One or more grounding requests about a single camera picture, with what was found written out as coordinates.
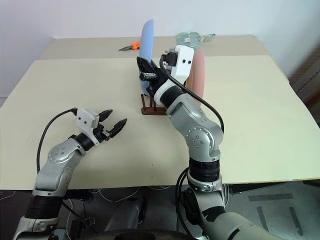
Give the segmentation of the right gripper ribbed black finger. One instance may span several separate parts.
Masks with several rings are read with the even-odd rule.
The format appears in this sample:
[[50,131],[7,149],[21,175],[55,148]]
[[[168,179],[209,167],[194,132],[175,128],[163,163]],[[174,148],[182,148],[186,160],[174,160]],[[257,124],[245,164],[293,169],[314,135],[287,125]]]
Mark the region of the right gripper ribbed black finger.
[[140,73],[148,73],[148,74],[156,74],[157,73],[157,65],[153,62],[153,60],[148,61],[142,57],[136,57],[137,66]]

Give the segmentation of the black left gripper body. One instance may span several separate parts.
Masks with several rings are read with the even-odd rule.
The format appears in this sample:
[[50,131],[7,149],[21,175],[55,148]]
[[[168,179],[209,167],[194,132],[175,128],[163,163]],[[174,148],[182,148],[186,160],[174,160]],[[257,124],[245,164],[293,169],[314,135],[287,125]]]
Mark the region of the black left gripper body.
[[93,129],[93,135],[99,144],[101,144],[103,141],[108,141],[111,138],[110,132],[105,130],[102,124],[98,124],[98,126]]

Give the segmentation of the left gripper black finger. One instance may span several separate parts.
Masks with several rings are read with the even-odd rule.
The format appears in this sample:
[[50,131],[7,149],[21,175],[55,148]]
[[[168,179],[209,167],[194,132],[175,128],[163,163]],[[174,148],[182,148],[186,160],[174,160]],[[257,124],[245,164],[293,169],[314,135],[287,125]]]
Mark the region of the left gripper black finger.
[[110,137],[115,137],[126,125],[127,123],[127,118],[120,120],[119,122],[117,122],[113,128],[109,131],[109,136]]
[[105,121],[111,115],[112,112],[113,112],[112,109],[107,109],[107,110],[100,112],[98,114],[98,116],[99,116],[98,122],[101,123],[101,122]]

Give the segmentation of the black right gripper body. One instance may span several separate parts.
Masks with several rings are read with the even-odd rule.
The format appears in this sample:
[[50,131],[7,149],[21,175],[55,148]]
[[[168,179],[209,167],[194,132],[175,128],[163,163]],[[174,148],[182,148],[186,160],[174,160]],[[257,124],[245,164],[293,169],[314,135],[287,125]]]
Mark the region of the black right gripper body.
[[159,60],[159,64],[156,65],[158,67],[156,73],[142,73],[139,72],[139,79],[142,82],[149,82],[149,87],[153,87],[160,82],[165,81],[167,77],[164,73],[166,66],[174,67],[178,61],[178,53],[171,49],[167,51],[165,54],[162,54]]

